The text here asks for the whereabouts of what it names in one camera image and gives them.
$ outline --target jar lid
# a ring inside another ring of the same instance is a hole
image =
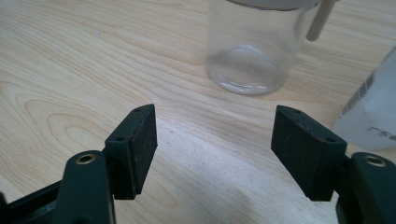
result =
[[[301,7],[312,7],[321,0],[227,0],[229,2],[259,9],[287,11]]]

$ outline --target table surface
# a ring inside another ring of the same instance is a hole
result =
[[[338,2],[278,91],[243,96],[205,73],[206,0],[0,0],[0,190],[12,202],[102,149],[155,104],[158,148],[119,223],[337,223],[270,149],[277,105],[331,127],[396,45],[396,1]],[[350,146],[347,155],[360,151]],[[396,161],[396,148],[376,151]]]

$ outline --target black plastic part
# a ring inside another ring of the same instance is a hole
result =
[[[0,211],[0,220],[4,223],[50,223],[60,184],[58,181],[6,205],[5,210]]]
[[[85,151],[67,162],[52,223],[115,223],[104,153]]]
[[[396,166],[370,153],[355,153],[349,184],[361,206],[363,223],[396,223]]]
[[[157,147],[154,105],[133,110],[105,143],[114,198],[132,200],[142,192]]]
[[[329,201],[347,142],[304,112],[279,105],[271,149],[311,201]]]

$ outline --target wood grain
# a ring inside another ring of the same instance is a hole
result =
[[[102,149],[154,103],[159,146],[119,223],[336,223],[272,153],[276,105],[331,127],[396,45],[396,2],[343,0],[305,42],[285,85],[232,94],[205,73],[207,1],[0,0],[0,190],[12,202]],[[348,154],[359,151],[351,146]],[[396,148],[377,151],[396,161]]]

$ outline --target clear plastic jar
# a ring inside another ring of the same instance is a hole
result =
[[[319,5],[320,0],[210,0],[206,72],[228,91],[276,90]]]

